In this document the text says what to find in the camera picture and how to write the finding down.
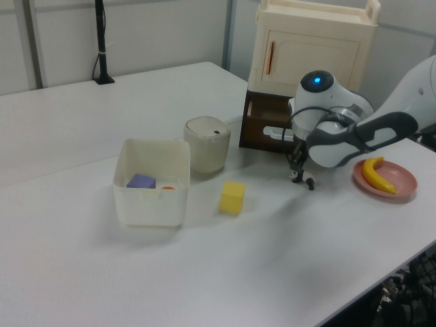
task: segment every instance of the brown drawer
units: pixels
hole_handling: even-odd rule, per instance
[[[281,139],[265,135],[265,127],[278,127],[281,136],[282,129],[290,118],[288,101],[290,97],[268,95],[247,91],[245,98],[243,125],[240,133],[239,146],[272,152],[283,152]],[[293,142],[285,142],[287,151],[294,149]]]

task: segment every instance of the white canister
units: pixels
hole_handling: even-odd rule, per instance
[[[209,174],[224,167],[230,127],[214,117],[194,118],[185,124],[184,139],[191,148],[191,169]]]

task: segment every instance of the white container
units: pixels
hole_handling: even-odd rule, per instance
[[[126,187],[135,174],[156,178],[156,189]],[[161,189],[170,186],[175,188]],[[178,226],[185,218],[189,144],[182,140],[124,141],[114,175],[116,213],[126,225]]]
[[[183,137],[191,147],[192,170],[209,174],[224,167],[230,127],[214,117],[198,117],[185,124]]]

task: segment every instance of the drawer handle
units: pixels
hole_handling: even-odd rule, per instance
[[[264,127],[264,135],[269,136],[274,140],[281,140],[281,135],[283,134],[283,128],[273,127],[273,126],[265,126]],[[285,131],[285,141],[293,141],[294,140],[294,132],[292,129],[287,128]]]
[[[274,45],[275,42],[271,41],[270,43],[270,53],[268,55],[268,63],[266,64],[266,75],[269,75],[271,73],[271,63],[273,61],[273,53],[274,53]]]

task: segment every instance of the yellow cube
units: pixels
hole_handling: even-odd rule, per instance
[[[226,181],[221,192],[219,210],[240,213],[243,207],[245,184]]]

